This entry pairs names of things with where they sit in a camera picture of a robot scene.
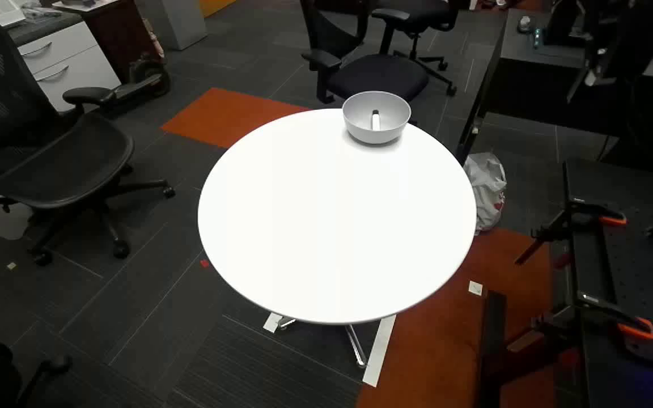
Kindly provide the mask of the grey round bowl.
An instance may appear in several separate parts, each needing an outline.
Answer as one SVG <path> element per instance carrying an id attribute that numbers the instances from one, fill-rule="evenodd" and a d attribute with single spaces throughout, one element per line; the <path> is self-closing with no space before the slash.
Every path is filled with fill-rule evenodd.
<path id="1" fill-rule="evenodd" d="M 372 110 L 379 110 L 379 128 L 372 128 Z M 396 141 L 410 116 L 410 104 L 402 94 L 389 90 L 361 90 L 343 101 L 348 133 L 366 144 Z"/>

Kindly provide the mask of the white table base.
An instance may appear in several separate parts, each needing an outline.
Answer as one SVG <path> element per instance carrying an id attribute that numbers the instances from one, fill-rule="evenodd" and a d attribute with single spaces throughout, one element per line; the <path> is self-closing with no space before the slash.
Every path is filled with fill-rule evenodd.
<path id="1" fill-rule="evenodd" d="M 288 328 L 294 322 L 297 320 L 293 320 L 293 317 L 271 312 L 264 322 L 264 331 L 277 334 L 277 331 Z M 396 325 L 396 315 L 389 315 L 389 317 L 379 320 L 370 352 L 366 348 L 366 344 L 357 331 L 357 325 L 345 327 L 345 336 L 349 340 L 355 360 L 364 370 L 364 379 L 361 379 L 364 385 L 370 385 L 370 387 L 379 385 L 381 372 L 384 372 L 384 365 L 389 357 L 394 325 Z"/>

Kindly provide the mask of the black padded office chair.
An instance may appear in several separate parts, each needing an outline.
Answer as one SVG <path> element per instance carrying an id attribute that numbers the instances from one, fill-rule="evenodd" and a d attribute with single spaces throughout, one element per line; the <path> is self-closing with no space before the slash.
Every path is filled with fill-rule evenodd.
<path id="1" fill-rule="evenodd" d="M 447 76 L 421 63 L 417 40 L 425 29 L 450 32 L 462 8 L 460 0 L 357 0 L 355 34 L 332 23 L 320 0 L 300 0 L 300 8 L 308 36 L 305 62 L 317 75 L 320 101 L 361 90 L 389 90 L 416 99 L 428 76 L 445 82 L 450 94 L 457 92 Z M 366 40 L 370 19 L 385 23 L 379 53 L 349 62 Z"/>

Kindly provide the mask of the white plastic bag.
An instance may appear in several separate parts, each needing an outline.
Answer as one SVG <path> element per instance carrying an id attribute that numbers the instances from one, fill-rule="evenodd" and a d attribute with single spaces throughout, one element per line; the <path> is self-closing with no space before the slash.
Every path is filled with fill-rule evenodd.
<path id="1" fill-rule="evenodd" d="M 508 176 L 506 167 L 493 152 L 476 152 L 466 158 L 476 199 L 476 232 L 483 233 L 498 225 L 506 208 Z"/>

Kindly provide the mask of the black electric scooter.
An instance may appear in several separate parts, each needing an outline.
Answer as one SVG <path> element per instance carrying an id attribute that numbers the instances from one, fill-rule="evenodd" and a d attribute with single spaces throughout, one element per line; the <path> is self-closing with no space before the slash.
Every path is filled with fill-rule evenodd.
<path id="1" fill-rule="evenodd" d="M 108 110 L 116 110 L 167 92 L 170 75 L 165 66 L 150 55 L 141 55 L 136 62 L 130 63 L 128 82 L 111 90 L 104 106 Z"/>

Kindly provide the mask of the upper orange black clamp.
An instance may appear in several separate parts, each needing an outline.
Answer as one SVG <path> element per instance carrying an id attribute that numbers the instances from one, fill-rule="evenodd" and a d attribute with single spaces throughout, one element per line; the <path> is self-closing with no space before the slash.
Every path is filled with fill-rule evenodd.
<path id="1" fill-rule="evenodd" d="M 571 198 L 548 225 L 534 232 L 534 242 L 514 258 L 514 263 L 523 266 L 542 245 L 568 237 L 577 218 L 608 226 L 628 225 L 628 215 L 611 203 Z"/>

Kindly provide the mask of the orange black clamp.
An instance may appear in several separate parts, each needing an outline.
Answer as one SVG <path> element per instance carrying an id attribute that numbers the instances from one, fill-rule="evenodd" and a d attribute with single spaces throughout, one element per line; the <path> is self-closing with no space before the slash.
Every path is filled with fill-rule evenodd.
<path id="1" fill-rule="evenodd" d="M 588 294 L 582 289 L 562 309 L 535 320 L 542 331 L 571 331 L 585 317 L 597 317 L 611 325 L 623 340 L 653 343 L 653 322 L 649 317 L 623 310 L 622 306 Z"/>
<path id="2" fill-rule="evenodd" d="M 548 225 L 534 232 L 534 242 L 514 258 L 514 263 L 523 266 L 542 245 L 568 237 L 577 218 L 608 226 L 628 225 L 628 215 L 611 203 L 571 198 Z"/>

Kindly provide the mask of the black side desk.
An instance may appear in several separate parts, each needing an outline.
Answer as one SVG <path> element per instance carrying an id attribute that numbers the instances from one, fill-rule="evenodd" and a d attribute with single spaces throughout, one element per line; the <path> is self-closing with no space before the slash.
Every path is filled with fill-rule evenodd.
<path id="1" fill-rule="evenodd" d="M 628 90 L 620 83 L 582 87 L 568 99 L 580 66 L 578 53 L 562 45 L 534 48 L 518 23 L 519 14 L 508 12 L 459 141 L 459 158 L 469 153 L 487 113 L 616 136 L 616 158 L 640 142 L 653 150 L 653 76 L 640 82 L 636 104 L 628 104 Z"/>

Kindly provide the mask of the lower orange black clamp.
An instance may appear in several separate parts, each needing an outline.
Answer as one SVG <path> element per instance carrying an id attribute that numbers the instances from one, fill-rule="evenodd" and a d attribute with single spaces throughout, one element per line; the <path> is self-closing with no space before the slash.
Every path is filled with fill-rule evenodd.
<path id="1" fill-rule="evenodd" d="M 597 317 L 611 325 L 623 340 L 653 343 L 653 322 L 649 317 L 623 310 L 622 306 L 588 294 L 582 289 L 562 309 L 535 320 L 542 331 L 571 331 L 585 317 Z"/>

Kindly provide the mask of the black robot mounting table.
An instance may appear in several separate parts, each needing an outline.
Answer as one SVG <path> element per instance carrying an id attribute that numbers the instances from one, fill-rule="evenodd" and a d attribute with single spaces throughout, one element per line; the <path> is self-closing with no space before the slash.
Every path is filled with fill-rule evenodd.
<path id="1" fill-rule="evenodd" d="M 577 285 L 653 322 L 653 172 L 569 161 L 564 191 L 627 215 L 623 226 L 577 218 Z M 627 343 L 601 315 L 588 317 L 580 340 L 590 408 L 653 408 L 653 343 Z"/>

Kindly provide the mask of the white drawer cabinet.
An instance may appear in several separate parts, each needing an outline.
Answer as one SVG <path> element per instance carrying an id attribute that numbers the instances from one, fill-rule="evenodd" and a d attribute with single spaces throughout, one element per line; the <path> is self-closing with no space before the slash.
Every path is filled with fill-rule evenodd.
<path id="1" fill-rule="evenodd" d="M 12 38 L 56 110 L 73 108 L 73 104 L 64 99 L 64 92 L 71 89 L 116 89 L 120 83 L 86 23 L 73 23 L 47 34 L 19 26 L 12 29 Z"/>

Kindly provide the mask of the black mesh office chair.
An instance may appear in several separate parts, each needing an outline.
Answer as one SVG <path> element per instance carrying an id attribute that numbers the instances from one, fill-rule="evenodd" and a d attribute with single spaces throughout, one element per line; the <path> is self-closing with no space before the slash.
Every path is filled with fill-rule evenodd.
<path id="1" fill-rule="evenodd" d="M 135 141 L 101 110 L 116 98 L 107 89 L 73 89 L 67 99 L 78 106 L 62 116 L 28 68 L 12 34 L 0 24 L 0 203 L 26 203 L 51 219 L 30 247 L 39 266 L 52 261 L 47 242 L 82 211 L 93 211 L 114 240 L 114 255 L 126 258 L 130 242 L 120 236 L 107 203 L 131 191 L 174 189 L 165 178 L 122 184 L 131 169 Z"/>

